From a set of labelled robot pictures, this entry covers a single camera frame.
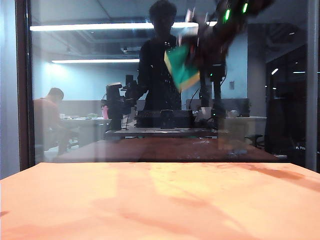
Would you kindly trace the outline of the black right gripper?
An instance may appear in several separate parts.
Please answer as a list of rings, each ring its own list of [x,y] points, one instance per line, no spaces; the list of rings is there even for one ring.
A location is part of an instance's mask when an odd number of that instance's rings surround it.
[[[217,23],[215,26],[201,27],[198,32],[195,66],[205,71],[210,66],[222,62],[233,40],[233,23]]]

